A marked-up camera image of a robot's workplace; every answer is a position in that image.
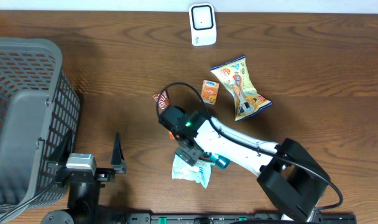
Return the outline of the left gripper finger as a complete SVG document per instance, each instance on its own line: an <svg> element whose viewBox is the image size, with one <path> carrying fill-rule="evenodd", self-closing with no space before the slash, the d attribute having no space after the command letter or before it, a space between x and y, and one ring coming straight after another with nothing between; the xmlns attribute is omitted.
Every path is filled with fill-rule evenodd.
<svg viewBox="0 0 378 224"><path fill-rule="evenodd" d="M124 170L124 156L122 154L119 133L116 133L115 136L111 165L114 170Z"/></svg>
<svg viewBox="0 0 378 224"><path fill-rule="evenodd" d="M73 131L69 129L60 144L55 148L48 158L49 162L67 162L72 152Z"/></svg>

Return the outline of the light blue tissue packet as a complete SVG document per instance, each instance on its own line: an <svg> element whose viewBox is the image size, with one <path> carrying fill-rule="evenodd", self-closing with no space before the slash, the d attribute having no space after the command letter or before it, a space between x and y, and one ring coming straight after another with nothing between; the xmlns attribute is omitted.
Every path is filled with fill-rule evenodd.
<svg viewBox="0 0 378 224"><path fill-rule="evenodd" d="M190 166L176 155L172 164L172 179L195 181L206 189L210 182L213 165L213 162L200 159L196 161L194 166Z"/></svg>

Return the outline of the blue mouthwash bottle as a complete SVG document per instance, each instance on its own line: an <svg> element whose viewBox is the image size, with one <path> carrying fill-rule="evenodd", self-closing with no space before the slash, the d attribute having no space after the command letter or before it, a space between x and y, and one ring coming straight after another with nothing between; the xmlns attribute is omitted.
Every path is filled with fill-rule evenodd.
<svg viewBox="0 0 378 224"><path fill-rule="evenodd" d="M226 169L230 164L230 160L226 157L220 156L219 154L213 154L210 152L204 152L203 156L210 161L212 161L215 165L217 165L220 169Z"/></svg>

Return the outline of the red chocolate bar wrapper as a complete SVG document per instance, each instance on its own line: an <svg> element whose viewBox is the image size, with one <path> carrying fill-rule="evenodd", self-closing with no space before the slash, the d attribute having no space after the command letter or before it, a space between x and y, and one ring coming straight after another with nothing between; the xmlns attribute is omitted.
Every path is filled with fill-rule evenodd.
<svg viewBox="0 0 378 224"><path fill-rule="evenodd" d="M157 103L158 109L156 114L161 115L162 112L170 105L168 91L165 90L162 93L156 93L152 95L152 98Z"/></svg>

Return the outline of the orange tissue pack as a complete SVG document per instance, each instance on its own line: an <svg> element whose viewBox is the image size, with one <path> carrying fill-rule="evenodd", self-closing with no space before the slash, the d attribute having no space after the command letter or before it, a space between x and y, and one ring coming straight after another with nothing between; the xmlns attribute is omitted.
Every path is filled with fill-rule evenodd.
<svg viewBox="0 0 378 224"><path fill-rule="evenodd" d="M214 105L218 97L219 83L204 80L201 90L201 98L205 103Z"/></svg>

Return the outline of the yellow snack bag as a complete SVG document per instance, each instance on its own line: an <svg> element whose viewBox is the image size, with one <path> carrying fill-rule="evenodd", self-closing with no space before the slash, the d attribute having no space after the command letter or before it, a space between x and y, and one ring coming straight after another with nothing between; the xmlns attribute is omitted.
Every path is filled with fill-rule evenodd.
<svg viewBox="0 0 378 224"><path fill-rule="evenodd" d="M260 95L252 84L245 55L225 64L211 67L210 72L232 94L235 121L254 116L272 106L272 102Z"/></svg>

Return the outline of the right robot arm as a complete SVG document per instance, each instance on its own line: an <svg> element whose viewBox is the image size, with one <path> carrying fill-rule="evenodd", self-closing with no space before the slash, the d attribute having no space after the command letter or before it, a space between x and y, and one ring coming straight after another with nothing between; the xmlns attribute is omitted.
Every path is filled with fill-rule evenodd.
<svg viewBox="0 0 378 224"><path fill-rule="evenodd" d="M209 157L215 164L234 162L257 178L269 200L286 217L309 222L331 183L329 175L307 150L292 139L262 141L235 131L204 113L179 111L165 125L177 139L176 164L191 171Z"/></svg>

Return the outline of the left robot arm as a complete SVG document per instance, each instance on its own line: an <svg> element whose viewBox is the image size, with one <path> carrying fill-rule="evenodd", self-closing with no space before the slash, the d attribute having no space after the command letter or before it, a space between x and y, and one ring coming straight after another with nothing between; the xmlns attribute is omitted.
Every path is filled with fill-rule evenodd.
<svg viewBox="0 0 378 224"><path fill-rule="evenodd" d="M114 140L111 165L111 168L99 168L94 155L74 153L73 132L68 130L47 161L47 167L57 171L52 184L69 187L67 208L48 213L42 223L125 223L123 212L99 204L100 191L105 183L113 182L116 174L127 172L118 133Z"/></svg>

